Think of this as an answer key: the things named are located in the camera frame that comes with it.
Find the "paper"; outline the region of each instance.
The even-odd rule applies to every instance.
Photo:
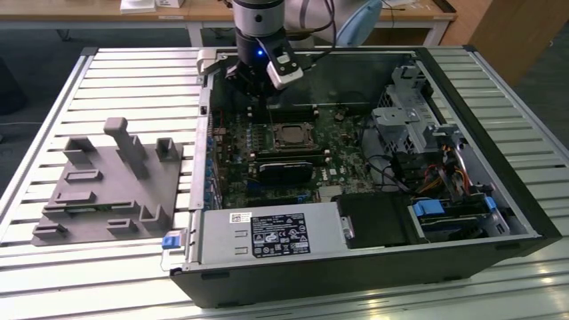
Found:
[[[409,5],[416,3],[417,0],[382,0],[381,2],[384,2],[384,8],[389,8],[389,6]]]

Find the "wooden cabinet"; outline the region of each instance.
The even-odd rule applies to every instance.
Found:
[[[515,85],[569,19],[569,0],[448,0],[458,17],[441,45],[476,46]]]

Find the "slotted aluminum table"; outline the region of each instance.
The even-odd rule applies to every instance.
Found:
[[[126,117],[142,143],[184,144],[174,228],[188,225],[200,84],[197,49],[84,51],[0,200],[0,319],[534,319],[569,317],[569,154],[477,53],[429,49],[565,238],[470,279],[234,309],[196,307],[168,279],[161,239],[29,244],[66,158],[66,138]],[[441,101],[442,115],[450,114]]]

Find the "table leg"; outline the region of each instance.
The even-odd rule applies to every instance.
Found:
[[[185,28],[188,29],[190,46],[204,47],[204,40],[201,38],[201,22],[188,22]]]
[[[438,45],[445,35],[445,31],[448,28],[449,21],[437,21],[434,22],[434,26],[430,28],[429,33],[426,34],[425,46]]]
[[[57,29],[57,35],[60,36],[61,41],[66,42],[70,40],[69,29]]]

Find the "cpu socket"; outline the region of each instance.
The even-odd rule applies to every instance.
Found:
[[[273,126],[274,148],[280,150],[316,149],[312,129],[308,123],[286,123]]]

